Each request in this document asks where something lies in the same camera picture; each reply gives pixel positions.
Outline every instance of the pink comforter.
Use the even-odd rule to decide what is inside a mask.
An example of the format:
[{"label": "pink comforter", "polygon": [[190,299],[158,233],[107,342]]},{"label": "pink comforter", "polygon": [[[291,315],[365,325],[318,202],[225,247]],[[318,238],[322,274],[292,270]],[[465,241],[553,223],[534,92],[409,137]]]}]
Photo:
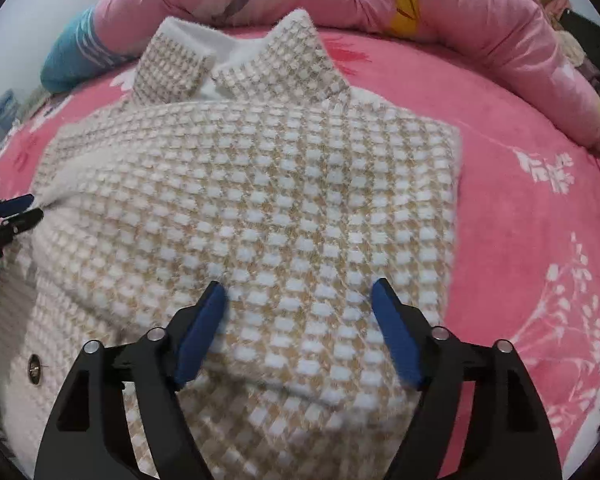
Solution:
[{"label": "pink comforter", "polygon": [[[353,85],[459,128],[458,248],[445,322],[465,340],[515,343],[572,470],[600,418],[600,161],[442,47],[321,36]],[[119,99],[133,75],[130,66],[90,82],[13,132],[0,152],[0,198],[26,192],[58,128]],[[464,422],[467,414],[465,406]]]},{"label": "pink comforter", "polygon": [[538,0],[100,0],[89,35],[101,44],[89,56],[104,48],[141,54],[167,16],[215,27],[272,25],[299,8],[321,27],[451,47],[600,153],[600,98],[561,53]]}]

